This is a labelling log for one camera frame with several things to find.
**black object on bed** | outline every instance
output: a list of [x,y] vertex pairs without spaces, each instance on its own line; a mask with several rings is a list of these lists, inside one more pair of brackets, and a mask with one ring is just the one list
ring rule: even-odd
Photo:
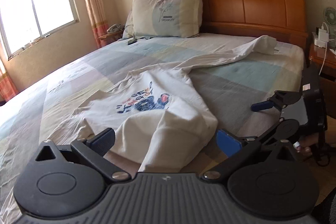
[[102,157],[115,141],[111,128],[70,145],[46,140],[14,186],[22,212],[17,223],[317,223],[310,213],[318,184],[296,162],[292,145],[315,130],[324,142],[316,68],[303,72],[302,84],[301,93],[275,104],[282,114],[273,127],[201,177],[137,173],[132,179]]

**small fan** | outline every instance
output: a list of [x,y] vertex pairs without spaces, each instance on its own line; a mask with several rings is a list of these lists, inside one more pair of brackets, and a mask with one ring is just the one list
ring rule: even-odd
[[325,8],[323,14],[325,22],[327,22],[330,26],[336,25],[336,10],[334,8]]

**pillow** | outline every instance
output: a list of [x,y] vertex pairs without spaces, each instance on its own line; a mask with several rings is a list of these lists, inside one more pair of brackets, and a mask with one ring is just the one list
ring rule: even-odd
[[125,29],[123,32],[123,38],[131,38],[133,36],[134,36],[134,28],[133,28],[133,15],[131,10],[126,20]]
[[202,0],[133,0],[135,37],[192,37],[202,23]]

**bed sheet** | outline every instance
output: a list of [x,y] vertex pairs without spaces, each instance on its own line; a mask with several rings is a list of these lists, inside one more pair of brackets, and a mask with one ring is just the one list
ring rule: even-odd
[[[95,91],[110,90],[134,69],[184,61],[254,39],[201,34],[194,38],[140,39],[132,45],[118,41],[60,68],[21,92],[0,107],[0,206],[38,144]],[[279,118],[279,113],[253,113],[250,105],[265,100],[275,90],[298,90],[303,60],[302,49],[278,42],[273,56],[253,52],[236,63],[192,70],[190,77],[217,117],[218,128],[237,136],[260,135]],[[107,157],[129,164],[111,153]],[[224,158],[212,140],[183,170],[201,173]]]

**wooden nightstand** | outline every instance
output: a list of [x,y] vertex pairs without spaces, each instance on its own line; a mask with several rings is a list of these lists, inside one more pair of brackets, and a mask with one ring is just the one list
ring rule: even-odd
[[124,30],[119,31],[119,32],[107,33],[107,34],[104,34],[104,35],[102,35],[101,37],[98,37],[98,38],[100,40],[105,41],[107,44],[111,44],[112,42],[115,42],[118,39],[122,38],[123,37],[123,32],[124,32]]
[[[325,48],[310,45],[309,60],[314,62],[318,68],[321,68],[325,53]],[[327,114],[336,118],[336,55],[329,49],[322,69],[320,84],[323,90]]]

